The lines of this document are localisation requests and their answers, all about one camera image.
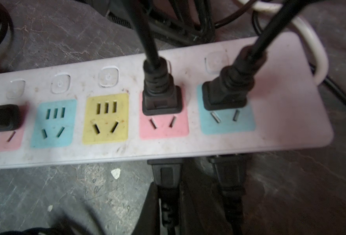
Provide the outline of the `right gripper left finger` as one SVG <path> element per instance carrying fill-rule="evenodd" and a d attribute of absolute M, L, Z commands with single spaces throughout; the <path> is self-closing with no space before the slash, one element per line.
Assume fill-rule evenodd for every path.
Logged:
<path fill-rule="evenodd" d="M 150 184 L 142 211 L 132 235 L 160 235 L 160 205 L 158 187 Z"/>

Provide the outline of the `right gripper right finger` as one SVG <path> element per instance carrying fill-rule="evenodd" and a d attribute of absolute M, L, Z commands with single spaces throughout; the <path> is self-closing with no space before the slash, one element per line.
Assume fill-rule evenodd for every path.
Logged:
<path fill-rule="evenodd" d="M 183 194 L 189 204 L 184 225 L 190 235 L 231 235 L 226 221 L 223 200 L 212 171 L 197 164 L 183 166 Z"/>

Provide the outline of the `black plug with cable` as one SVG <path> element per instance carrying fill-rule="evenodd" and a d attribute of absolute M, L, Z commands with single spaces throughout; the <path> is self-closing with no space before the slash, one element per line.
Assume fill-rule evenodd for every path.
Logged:
<path fill-rule="evenodd" d="M 208 111 L 242 108 L 253 89 L 254 76 L 267 60 L 267 48 L 310 1 L 285 1 L 253 45 L 242 48 L 234 63 L 202 85 L 204 108 Z"/>
<path fill-rule="evenodd" d="M 159 56 L 146 16 L 139 1 L 121 1 L 145 51 L 142 112 L 146 116 L 178 114 L 183 109 L 182 92 L 168 72 L 166 59 Z"/>

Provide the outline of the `white power strip coloured sockets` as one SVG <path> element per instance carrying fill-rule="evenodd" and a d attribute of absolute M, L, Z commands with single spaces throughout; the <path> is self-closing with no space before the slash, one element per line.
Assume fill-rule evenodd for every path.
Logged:
<path fill-rule="evenodd" d="M 182 90 L 179 114 L 142 112 L 144 55 L 0 74 L 0 105 L 26 110 L 0 132 L 0 169 L 316 148 L 333 130 L 298 36 L 281 34 L 247 106 L 207 111 L 202 84 L 255 38 L 162 51 Z"/>

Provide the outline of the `black plug in red socket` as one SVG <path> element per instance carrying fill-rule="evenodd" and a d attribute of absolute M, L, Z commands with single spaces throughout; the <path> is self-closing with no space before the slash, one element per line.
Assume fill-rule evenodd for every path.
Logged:
<path fill-rule="evenodd" d="M 21 124 L 22 116 L 17 105 L 0 105 L 0 132 L 16 130 Z"/>

